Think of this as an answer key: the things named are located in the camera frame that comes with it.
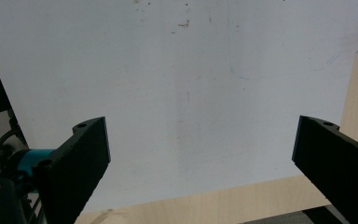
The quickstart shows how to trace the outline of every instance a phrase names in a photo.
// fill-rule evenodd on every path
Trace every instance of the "white surface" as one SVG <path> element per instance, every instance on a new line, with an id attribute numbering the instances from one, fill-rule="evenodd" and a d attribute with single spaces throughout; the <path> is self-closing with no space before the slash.
<path id="1" fill-rule="evenodd" d="M 0 1 L 0 76 L 30 147 L 106 116 L 86 210 L 297 175 L 299 115 L 339 123 L 358 0 Z"/>

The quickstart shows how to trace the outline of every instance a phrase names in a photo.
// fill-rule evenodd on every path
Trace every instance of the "white board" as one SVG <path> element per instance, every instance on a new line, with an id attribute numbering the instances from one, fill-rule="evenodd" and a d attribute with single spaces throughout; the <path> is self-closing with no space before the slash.
<path id="1" fill-rule="evenodd" d="M 106 116 L 86 210 L 298 175 L 299 115 L 339 123 L 358 0 L 0 1 L 0 76 L 30 147 Z"/>

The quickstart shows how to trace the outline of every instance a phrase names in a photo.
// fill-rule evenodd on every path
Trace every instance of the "whiteboard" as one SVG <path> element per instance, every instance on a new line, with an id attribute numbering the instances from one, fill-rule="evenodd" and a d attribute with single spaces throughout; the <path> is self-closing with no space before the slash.
<path id="1" fill-rule="evenodd" d="M 299 115 L 339 123 L 358 0 L 0 1 L 0 76 L 30 147 L 106 116 L 86 211 L 278 179 Z"/>

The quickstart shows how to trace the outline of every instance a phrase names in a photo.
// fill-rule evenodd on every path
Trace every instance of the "blue tape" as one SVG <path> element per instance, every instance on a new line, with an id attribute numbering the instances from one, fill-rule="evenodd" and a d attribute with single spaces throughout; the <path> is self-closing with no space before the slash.
<path id="1" fill-rule="evenodd" d="M 42 161 L 45 159 L 53 149 L 33 149 L 29 152 L 25 153 L 22 157 L 19 165 L 17 166 L 17 170 L 25 171 L 28 173 L 29 176 L 32 176 L 32 166 L 37 163 L 38 161 Z"/>

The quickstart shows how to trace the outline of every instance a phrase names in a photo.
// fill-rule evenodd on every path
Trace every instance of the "dark mark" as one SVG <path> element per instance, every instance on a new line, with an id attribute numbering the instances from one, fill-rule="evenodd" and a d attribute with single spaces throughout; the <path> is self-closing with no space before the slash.
<path id="1" fill-rule="evenodd" d="M 188 27 L 190 25 L 190 21 L 187 20 L 185 24 L 178 24 L 178 26 L 182 26 L 182 27 Z"/>

